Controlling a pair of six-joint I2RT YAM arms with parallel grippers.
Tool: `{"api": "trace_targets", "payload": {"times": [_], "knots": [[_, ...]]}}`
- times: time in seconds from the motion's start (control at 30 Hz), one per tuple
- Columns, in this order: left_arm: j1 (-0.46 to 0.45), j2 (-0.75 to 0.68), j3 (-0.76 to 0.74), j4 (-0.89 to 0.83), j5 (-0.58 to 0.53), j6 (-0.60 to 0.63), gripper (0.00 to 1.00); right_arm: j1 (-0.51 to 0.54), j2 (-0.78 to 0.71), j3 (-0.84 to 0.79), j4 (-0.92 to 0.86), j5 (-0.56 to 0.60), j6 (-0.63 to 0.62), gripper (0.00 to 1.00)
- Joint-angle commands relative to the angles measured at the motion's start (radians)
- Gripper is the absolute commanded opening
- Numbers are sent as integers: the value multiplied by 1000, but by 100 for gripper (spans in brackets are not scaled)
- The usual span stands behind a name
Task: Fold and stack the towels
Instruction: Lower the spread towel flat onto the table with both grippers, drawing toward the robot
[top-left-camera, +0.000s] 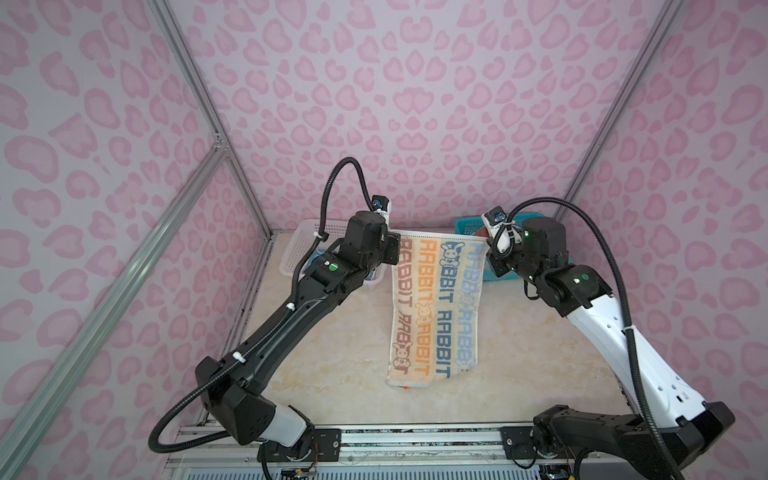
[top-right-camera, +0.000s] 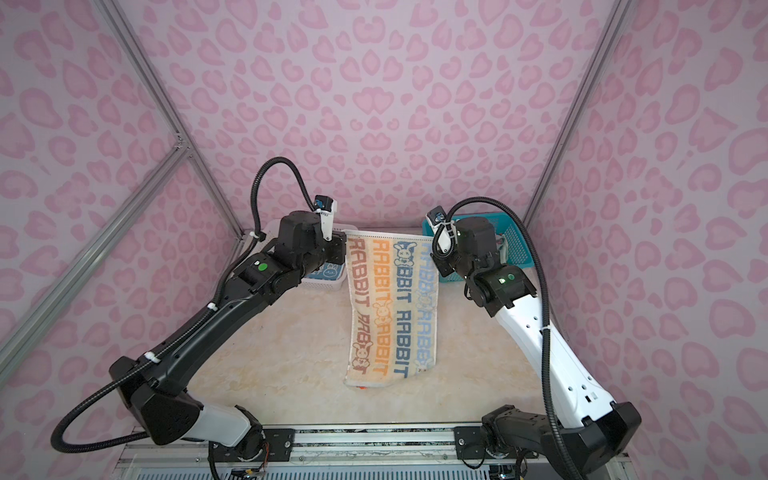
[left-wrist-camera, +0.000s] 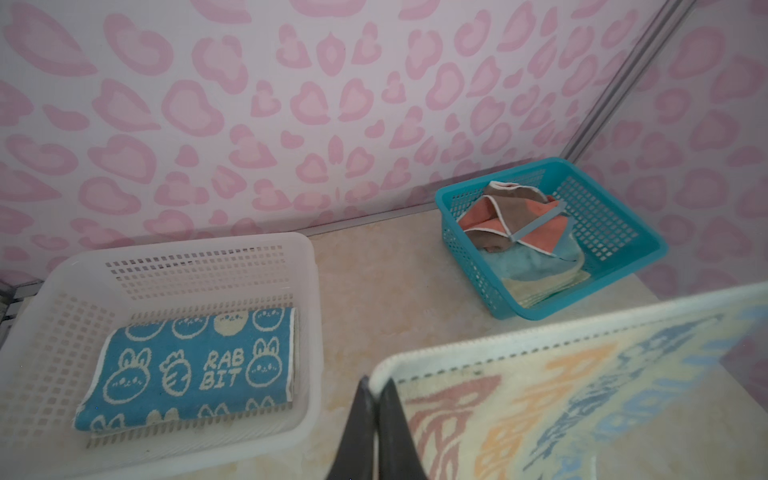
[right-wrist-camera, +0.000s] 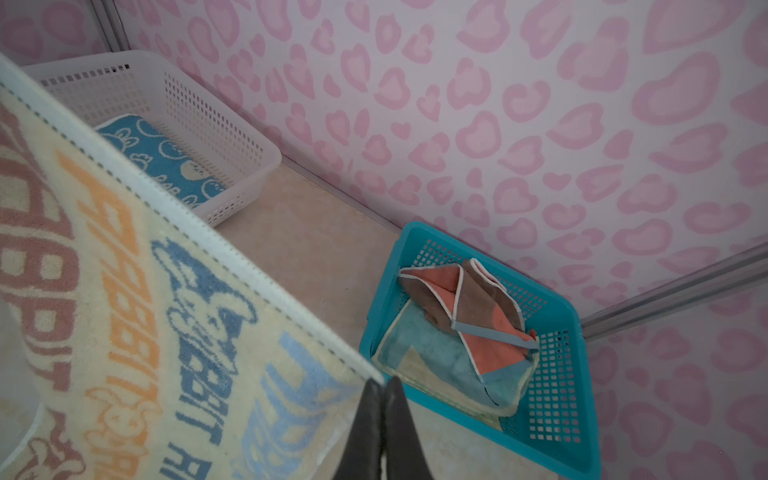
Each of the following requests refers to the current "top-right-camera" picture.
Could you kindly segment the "blue bunny pattern towel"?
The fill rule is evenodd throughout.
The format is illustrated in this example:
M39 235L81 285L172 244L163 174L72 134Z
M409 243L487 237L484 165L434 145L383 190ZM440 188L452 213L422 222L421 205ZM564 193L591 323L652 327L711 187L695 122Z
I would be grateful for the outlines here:
M326 262L318 270L311 273L308 279L320 282L337 282L344 278L345 265Z

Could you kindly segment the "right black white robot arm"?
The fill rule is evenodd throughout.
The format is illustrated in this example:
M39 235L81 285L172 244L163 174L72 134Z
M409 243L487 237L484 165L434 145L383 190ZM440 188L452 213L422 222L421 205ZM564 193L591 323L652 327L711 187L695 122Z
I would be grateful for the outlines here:
M504 328L542 382L544 413L505 405L486 414L482 442L468 455L513 458L514 474L522 477L526 457L538 454L562 478L583 479L622 453L641 424L640 413L632 403L616 401L546 320L542 291L521 267L505 262L490 220L449 221L436 208L426 221L439 273L463 280L465 297Z

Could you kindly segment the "striped rabbit letter towel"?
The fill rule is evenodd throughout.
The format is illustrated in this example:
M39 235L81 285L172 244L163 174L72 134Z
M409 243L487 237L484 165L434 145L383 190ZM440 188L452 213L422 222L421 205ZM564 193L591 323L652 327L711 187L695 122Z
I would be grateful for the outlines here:
M381 388L432 369L440 275L431 239L360 230L346 235L352 330L345 384Z

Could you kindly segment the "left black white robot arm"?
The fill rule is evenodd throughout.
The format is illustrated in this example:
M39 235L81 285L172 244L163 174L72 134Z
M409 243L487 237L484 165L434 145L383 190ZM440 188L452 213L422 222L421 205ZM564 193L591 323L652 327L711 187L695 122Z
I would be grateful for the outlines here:
M141 358L113 363L110 374L127 379L118 391L145 437L157 445L213 442L241 460L262 454L266 439L252 413L196 399L188 384L248 321L324 264L343 262L346 237L334 231L333 219L321 209L283 217L261 251L249 248L230 266L207 306Z

